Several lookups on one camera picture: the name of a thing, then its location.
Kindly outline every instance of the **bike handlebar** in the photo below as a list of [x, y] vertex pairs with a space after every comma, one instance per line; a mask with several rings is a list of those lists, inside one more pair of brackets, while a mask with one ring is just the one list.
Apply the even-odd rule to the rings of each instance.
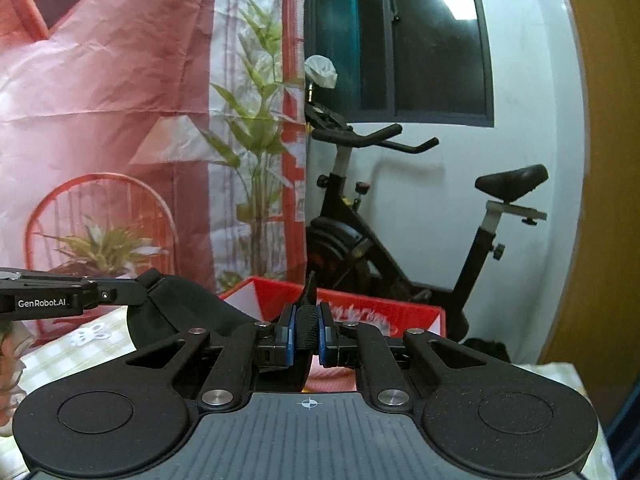
[[390, 150], [396, 150], [396, 152], [411, 153], [416, 155], [417, 153], [428, 152], [431, 148], [435, 148], [440, 143], [438, 137], [423, 142], [419, 146], [407, 146], [406, 144], [400, 144], [399, 142], [392, 142], [391, 140], [383, 140], [378, 145], [383, 148], [389, 148]]
[[390, 124], [389, 126], [367, 136], [360, 136], [353, 130], [323, 130], [321, 128], [315, 128], [311, 132], [311, 137], [315, 140], [330, 142], [331, 144], [345, 146], [347, 148], [381, 146], [382, 148], [389, 148], [396, 152], [411, 153], [412, 155], [424, 153], [440, 143], [437, 137], [433, 137], [433, 139], [427, 140], [419, 146], [407, 146], [406, 144], [400, 144], [399, 142], [392, 142], [389, 140], [401, 133], [402, 126], [396, 123]]
[[398, 136], [401, 133], [402, 126], [400, 126], [400, 124], [391, 124], [367, 136], [360, 136], [355, 132], [346, 130], [319, 130], [316, 128], [311, 132], [311, 137], [315, 140], [322, 140], [322, 142], [336, 144], [337, 146], [366, 148], [367, 146], [373, 146], [391, 137]]

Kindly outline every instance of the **adjustment knob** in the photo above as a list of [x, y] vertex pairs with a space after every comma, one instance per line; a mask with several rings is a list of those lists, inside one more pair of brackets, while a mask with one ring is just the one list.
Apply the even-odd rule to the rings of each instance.
[[499, 261], [502, 255], [504, 254], [504, 244], [497, 244], [493, 249], [493, 253], [494, 253], [494, 260]]
[[356, 193], [359, 195], [366, 195], [371, 188], [371, 184], [366, 182], [356, 182]]
[[329, 186], [329, 177], [326, 175], [320, 175], [318, 177], [318, 180], [316, 180], [316, 185], [318, 187], [321, 187], [322, 189], [325, 189], [327, 186]]

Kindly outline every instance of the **bike seat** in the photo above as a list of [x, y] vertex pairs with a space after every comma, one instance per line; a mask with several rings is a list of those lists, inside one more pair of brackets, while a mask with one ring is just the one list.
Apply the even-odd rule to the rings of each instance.
[[548, 178], [546, 168], [542, 164], [536, 164], [519, 170], [479, 176], [476, 179], [476, 189], [504, 202], [514, 202]]

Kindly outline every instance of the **ribbed black surface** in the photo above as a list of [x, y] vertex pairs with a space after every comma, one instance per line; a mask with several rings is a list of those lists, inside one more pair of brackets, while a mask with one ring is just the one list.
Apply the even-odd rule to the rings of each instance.
[[360, 394], [255, 394], [239, 412], [205, 416], [178, 453], [130, 478], [479, 480], [437, 455], [409, 418], [379, 413]]

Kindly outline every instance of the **window frame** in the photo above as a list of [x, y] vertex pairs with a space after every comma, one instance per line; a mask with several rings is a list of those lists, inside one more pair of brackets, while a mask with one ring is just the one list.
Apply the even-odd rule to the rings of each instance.
[[[385, 75], [386, 75], [386, 108], [382, 110], [356, 110], [344, 113], [344, 117], [352, 123], [427, 123], [427, 124], [461, 124], [493, 128], [494, 120], [494, 78], [491, 64], [489, 36], [486, 29], [482, 0], [474, 0], [478, 15], [480, 34], [480, 51], [484, 71], [485, 114], [460, 114], [452, 112], [430, 112], [426, 110], [396, 110], [396, 67], [394, 59], [394, 16], [395, 2], [383, 0], [382, 12], [385, 21]], [[305, 0], [305, 47], [310, 56], [316, 52], [316, 0]]]

